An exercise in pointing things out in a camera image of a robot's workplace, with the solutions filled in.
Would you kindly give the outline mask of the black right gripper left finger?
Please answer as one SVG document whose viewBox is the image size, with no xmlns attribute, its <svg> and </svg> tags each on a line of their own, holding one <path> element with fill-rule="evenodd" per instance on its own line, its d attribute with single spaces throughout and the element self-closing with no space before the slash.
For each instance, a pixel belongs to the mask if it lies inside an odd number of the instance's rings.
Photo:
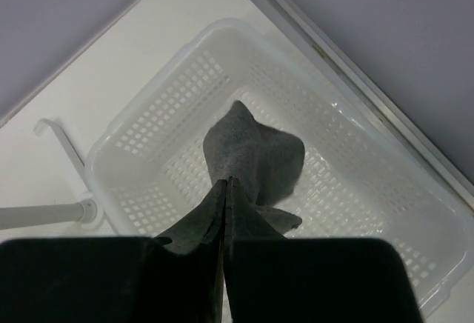
<svg viewBox="0 0 474 323">
<path fill-rule="evenodd" d="M 3 322 L 220 322 L 227 183 L 157 237 L 1 245 Z"/>
</svg>

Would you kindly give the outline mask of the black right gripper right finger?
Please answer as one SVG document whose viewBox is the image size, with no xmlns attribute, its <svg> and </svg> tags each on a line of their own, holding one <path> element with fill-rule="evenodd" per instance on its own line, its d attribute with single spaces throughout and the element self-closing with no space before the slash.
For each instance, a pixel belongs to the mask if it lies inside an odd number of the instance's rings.
<svg viewBox="0 0 474 323">
<path fill-rule="evenodd" d="M 224 276 L 235 322 L 421 322 L 395 248 L 377 238 L 287 239 L 227 183 Z"/>
</svg>

